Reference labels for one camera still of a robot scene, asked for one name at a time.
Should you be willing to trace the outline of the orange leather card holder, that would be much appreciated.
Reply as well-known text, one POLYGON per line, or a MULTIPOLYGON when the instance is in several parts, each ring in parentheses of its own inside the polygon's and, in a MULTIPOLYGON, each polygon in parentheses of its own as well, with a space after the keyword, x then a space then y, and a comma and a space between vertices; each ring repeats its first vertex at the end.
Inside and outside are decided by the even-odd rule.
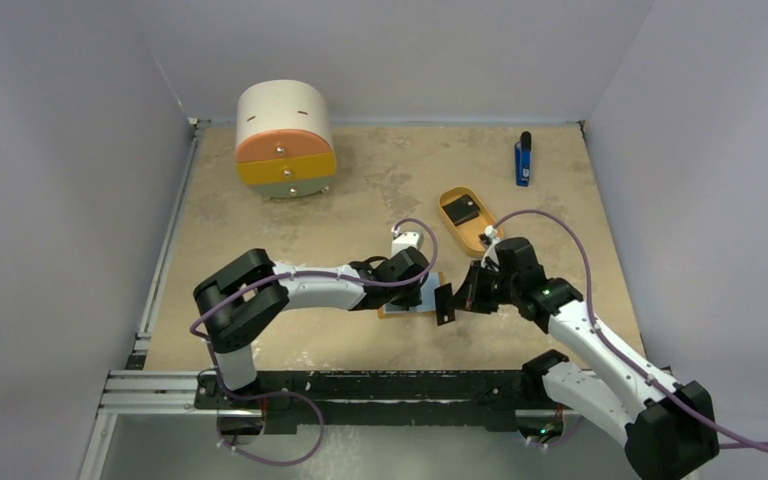
POLYGON ((445 276, 442 272, 432 272, 420 288, 420 303, 416 306, 404 307, 388 303, 378 309, 379 318, 397 318, 408 316, 436 315, 436 303, 434 291, 445 284, 445 276))

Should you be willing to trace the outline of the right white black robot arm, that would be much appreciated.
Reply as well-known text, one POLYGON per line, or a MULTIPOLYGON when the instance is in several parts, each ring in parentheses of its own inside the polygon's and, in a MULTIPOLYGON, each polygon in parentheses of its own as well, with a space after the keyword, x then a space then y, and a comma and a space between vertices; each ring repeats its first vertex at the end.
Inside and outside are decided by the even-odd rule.
POLYGON ((577 411, 620 444, 642 479, 683 479, 720 452, 710 394, 649 364, 598 317, 563 278, 549 278, 523 237, 479 237, 485 252, 471 262, 450 305, 489 314, 514 306, 561 342, 590 370, 549 351, 524 364, 524 399, 577 411))

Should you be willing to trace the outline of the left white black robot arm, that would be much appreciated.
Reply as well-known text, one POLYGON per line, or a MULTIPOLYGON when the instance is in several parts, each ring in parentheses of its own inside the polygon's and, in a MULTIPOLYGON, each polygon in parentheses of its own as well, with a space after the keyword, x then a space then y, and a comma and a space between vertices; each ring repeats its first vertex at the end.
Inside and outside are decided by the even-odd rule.
POLYGON ((311 269, 274 262, 261 248, 245 252, 193 291, 199 324, 222 378, 220 397, 235 409, 255 402, 258 382, 251 344, 280 313, 308 308, 366 311, 393 301, 413 302, 430 268, 412 246, 389 258, 311 269))

